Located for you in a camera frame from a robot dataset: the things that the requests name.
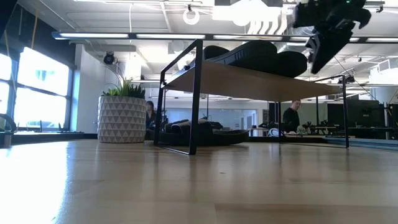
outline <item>computer monitor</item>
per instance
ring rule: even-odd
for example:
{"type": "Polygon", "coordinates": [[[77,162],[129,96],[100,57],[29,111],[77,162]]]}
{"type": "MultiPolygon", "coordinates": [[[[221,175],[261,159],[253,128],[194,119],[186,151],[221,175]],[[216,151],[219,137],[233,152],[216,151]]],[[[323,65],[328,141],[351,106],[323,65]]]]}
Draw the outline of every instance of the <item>computer monitor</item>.
{"type": "Polygon", "coordinates": [[[347,100],[349,127],[384,127],[384,110],[377,100],[347,100]]]}

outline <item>table surface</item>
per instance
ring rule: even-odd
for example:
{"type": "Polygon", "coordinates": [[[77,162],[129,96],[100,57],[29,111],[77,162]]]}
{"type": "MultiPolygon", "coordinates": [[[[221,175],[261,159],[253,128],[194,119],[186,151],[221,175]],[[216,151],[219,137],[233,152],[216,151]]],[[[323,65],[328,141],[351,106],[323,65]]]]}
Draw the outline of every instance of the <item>table surface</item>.
{"type": "MultiPolygon", "coordinates": [[[[192,92],[194,67],[181,70],[166,80],[164,88],[192,92]]],[[[338,86],[328,86],[282,77],[265,72],[203,61],[201,93],[284,102],[341,93],[338,86]]]]}
{"type": "Polygon", "coordinates": [[[397,223],[398,152],[326,146],[0,149],[0,223],[397,223]]]}

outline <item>man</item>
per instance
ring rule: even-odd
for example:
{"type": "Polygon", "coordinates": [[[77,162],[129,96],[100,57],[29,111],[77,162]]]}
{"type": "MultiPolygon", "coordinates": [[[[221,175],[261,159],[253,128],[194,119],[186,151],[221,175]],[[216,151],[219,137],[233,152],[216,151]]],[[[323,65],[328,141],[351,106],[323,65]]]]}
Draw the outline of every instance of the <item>man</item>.
{"type": "Polygon", "coordinates": [[[283,122],[284,131],[289,133],[291,131],[296,132],[297,127],[300,125],[300,118],[297,110],[301,106],[301,100],[294,100],[290,108],[287,108],[284,112],[283,122]]]}

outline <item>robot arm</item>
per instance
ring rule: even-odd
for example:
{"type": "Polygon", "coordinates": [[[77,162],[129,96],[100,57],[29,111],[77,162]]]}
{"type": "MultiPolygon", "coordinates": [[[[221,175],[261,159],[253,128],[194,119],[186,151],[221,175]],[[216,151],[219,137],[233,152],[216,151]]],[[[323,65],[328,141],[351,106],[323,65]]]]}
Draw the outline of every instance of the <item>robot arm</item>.
{"type": "Polygon", "coordinates": [[[355,21],[362,29],[371,19],[363,9],[366,0],[303,0],[294,11],[294,28],[314,26],[306,47],[311,49],[308,61],[311,72],[318,73],[353,35],[355,21]]]}

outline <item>wooden shelf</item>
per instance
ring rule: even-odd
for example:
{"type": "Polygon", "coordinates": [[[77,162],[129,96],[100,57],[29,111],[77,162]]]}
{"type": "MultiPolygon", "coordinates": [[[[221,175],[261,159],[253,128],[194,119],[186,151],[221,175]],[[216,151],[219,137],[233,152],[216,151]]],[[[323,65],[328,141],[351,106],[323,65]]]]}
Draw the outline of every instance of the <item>wooden shelf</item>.
{"type": "MultiPolygon", "coordinates": [[[[166,80],[164,88],[192,92],[195,67],[181,70],[166,80]]],[[[285,102],[341,93],[338,86],[307,82],[265,72],[202,62],[200,93],[285,102]]]]}

